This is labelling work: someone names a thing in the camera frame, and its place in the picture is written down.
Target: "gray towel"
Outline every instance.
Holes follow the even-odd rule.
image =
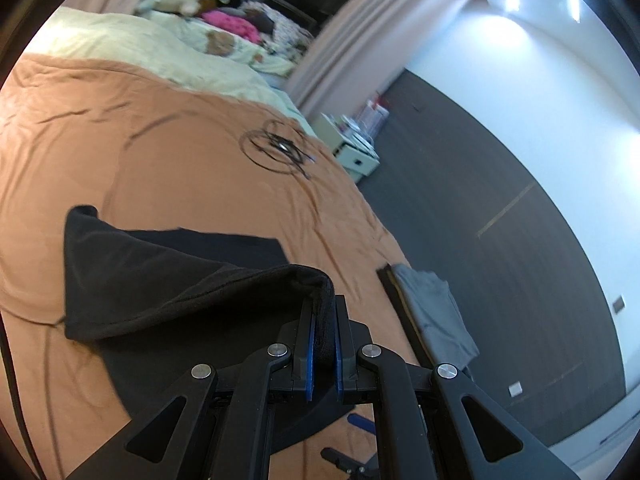
[[[480,353],[449,290],[435,272],[393,266],[420,339],[434,363],[451,363],[464,369]]]

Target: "floor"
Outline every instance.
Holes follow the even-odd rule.
[[[381,165],[360,190],[412,267],[449,282],[480,349],[478,385],[550,446],[625,394],[593,269],[544,190],[472,116],[410,72],[385,97]]]

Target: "stuffed animal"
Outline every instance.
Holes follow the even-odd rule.
[[[195,16],[200,11],[199,0],[142,0],[136,7],[137,14],[144,14],[150,10],[172,12],[185,17]]]
[[[236,39],[233,35],[222,30],[212,30],[207,33],[207,54],[214,56],[228,56],[236,46]]]

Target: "metal screw cap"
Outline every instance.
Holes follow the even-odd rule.
[[[195,365],[191,369],[191,376],[195,379],[205,379],[211,375],[211,367],[209,365]]]
[[[289,349],[284,343],[274,343],[272,345],[269,345],[269,348],[267,348],[267,352],[270,356],[273,357],[282,357],[288,351]]]
[[[438,375],[443,379],[453,379],[458,374],[458,369],[454,365],[443,364],[438,366]]]
[[[382,354],[382,348],[378,345],[364,345],[362,347],[362,354],[366,357],[378,357]]]

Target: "blanket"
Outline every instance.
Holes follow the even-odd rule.
[[[120,230],[275,238],[292,264],[330,277],[374,341],[416,362],[376,275],[406,262],[398,244],[320,140],[307,139],[309,179],[252,163],[239,139],[270,119],[288,120],[116,60],[25,54],[14,67],[0,90],[0,308],[50,480],[129,420],[95,347],[65,336],[63,233],[76,205]],[[0,417],[24,450],[2,381]],[[327,446],[363,461],[375,452],[374,437],[342,418],[273,455],[271,479],[342,478],[320,457]]]
[[[199,18],[184,18],[176,14],[151,10],[142,14],[142,17],[157,23],[169,31],[183,43],[189,45],[198,52],[207,52],[208,34],[212,31],[221,31],[205,23]],[[235,36],[233,51],[226,56],[227,59],[244,64],[261,74],[270,74],[288,77],[296,64],[284,57],[270,54],[262,46]]]
[[[25,49],[66,59],[107,59],[149,70],[182,88],[267,104],[313,130],[289,102],[246,64],[198,52],[164,27],[128,14],[95,14],[60,7]]]

